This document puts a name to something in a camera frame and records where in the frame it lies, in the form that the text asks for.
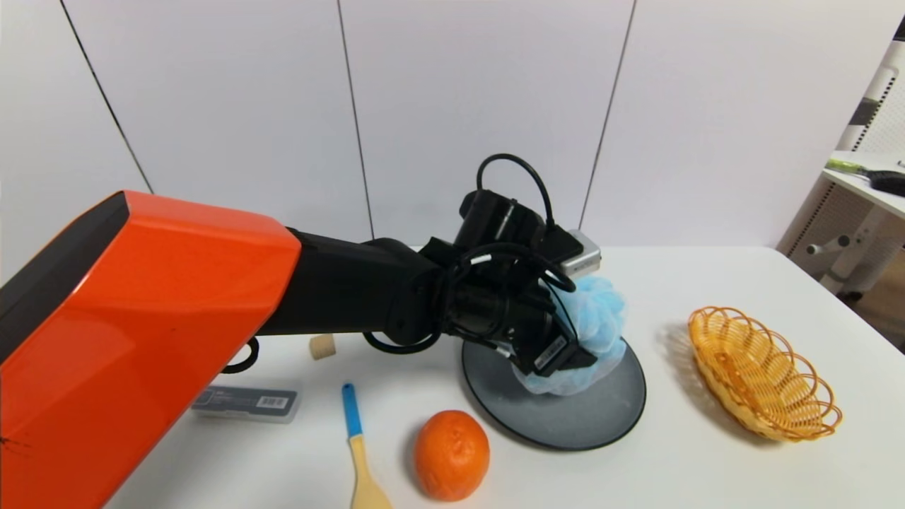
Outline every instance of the blue spatula handle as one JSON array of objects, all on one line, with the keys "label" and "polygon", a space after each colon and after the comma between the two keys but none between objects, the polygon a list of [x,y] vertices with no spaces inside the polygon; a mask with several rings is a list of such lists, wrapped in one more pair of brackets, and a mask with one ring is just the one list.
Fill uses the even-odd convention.
[{"label": "blue spatula handle", "polygon": [[342,386],[342,404],[346,408],[346,429],[348,437],[361,435],[361,420],[358,418],[358,403],[355,400],[355,386],[347,383]]}]

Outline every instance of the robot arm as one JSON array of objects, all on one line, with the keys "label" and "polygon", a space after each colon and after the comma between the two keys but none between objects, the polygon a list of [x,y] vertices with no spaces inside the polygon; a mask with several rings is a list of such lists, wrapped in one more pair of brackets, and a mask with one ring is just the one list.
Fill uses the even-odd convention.
[{"label": "robot arm", "polygon": [[[103,505],[255,335],[363,332],[389,353],[442,334],[525,373],[589,366],[550,286],[595,246],[481,188],[452,243],[352,244],[266,216],[121,192],[0,288],[0,506]],[[382,332],[394,343],[378,340]]]}]

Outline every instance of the black robot arm segment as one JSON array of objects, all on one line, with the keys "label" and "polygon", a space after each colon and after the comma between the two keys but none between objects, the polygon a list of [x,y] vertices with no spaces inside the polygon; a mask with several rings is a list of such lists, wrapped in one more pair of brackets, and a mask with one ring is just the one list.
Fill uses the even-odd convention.
[{"label": "black robot arm segment", "polygon": [[[481,171],[499,158],[524,163],[497,155]],[[302,244],[300,259],[258,334],[361,331],[390,353],[421,351],[449,334],[498,351],[526,374],[592,365],[596,357],[557,313],[551,287],[573,292],[567,273],[593,269],[596,247],[554,223],[546,189],[529,173],[545,198],[546,221],[479,188],[462,201],[455,242],[431,238],[420,252],[392,239],[353,244],[290,228]]]}]

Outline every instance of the barcode label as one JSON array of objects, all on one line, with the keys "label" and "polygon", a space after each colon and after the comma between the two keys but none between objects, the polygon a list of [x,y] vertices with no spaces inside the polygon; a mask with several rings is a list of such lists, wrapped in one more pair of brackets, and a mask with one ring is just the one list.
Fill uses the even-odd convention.
[{"label": "barcode label", "polygon": [[550,346],[547,347],[546,350],[543,351],[536,359],[534,359],[534,367],[543,370],[544,366],[547,366],[547,363],[553,360],[557,354],[562,351],[566,347],[566,338],[559,336],[555,341],[550,343]]},{"label": "barcode label", "polygon": [[258,399],[258,404],[255,407],[258,408],[277,408],[282,410],[286,408],[286,403],[289,403],[289,398],[271,398],[268,396],[261,396]]}]

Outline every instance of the white table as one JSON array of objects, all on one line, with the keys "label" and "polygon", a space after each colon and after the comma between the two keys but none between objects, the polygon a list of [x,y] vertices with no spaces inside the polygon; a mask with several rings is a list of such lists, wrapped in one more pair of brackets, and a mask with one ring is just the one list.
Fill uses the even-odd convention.
[{"label": "white table", "polygon": [[[340,400],[347,380],[357,386],[369,463],[396,509],[905,506],[905,357],[784,256],[766,248],[607,248],[600,274],[628,301],[624,335],[648,386],[641,421],[609,447],[548,452],[500,432],[463,385],[458,340],[392,356],[339,336],[338,354],[314,361],[306,338],[264,338],[247,376],[300,382],[295,420],[188,413],[109,507],[348,507],[354,473]],[[766,442],[716,406],[684,338],[689,314],[709,304],[759,318],[813,362],[844,412],[834,436]],[[448,408],[478,416],[491,442],[483,485],[455,505],[424,498],[408,466],[415,431]]]},{"label": "white table", "polygon": [[[833,158],[857,163],[867,169],[905,171],[905,168],[896,164],[900,160],[905,160],[905,154],[835,151],[833,152]],[[852,274],[854,268],[861,263],[861,260],[867,254],[868,249],[871,247],[871,241],[876,236],[882,222],[890,214],[899,219],[905,219],[905,197],[873,189],[866,178],[855,175],[824,169],[823,177],[873,204],[871,211],[856,231],[841,232],[842,234],[851,235],[854,243],[839,255],[833,266],[820,280],[820,284],[827,290],[832,293],[838,293],[845,286],[845,282]]]}]

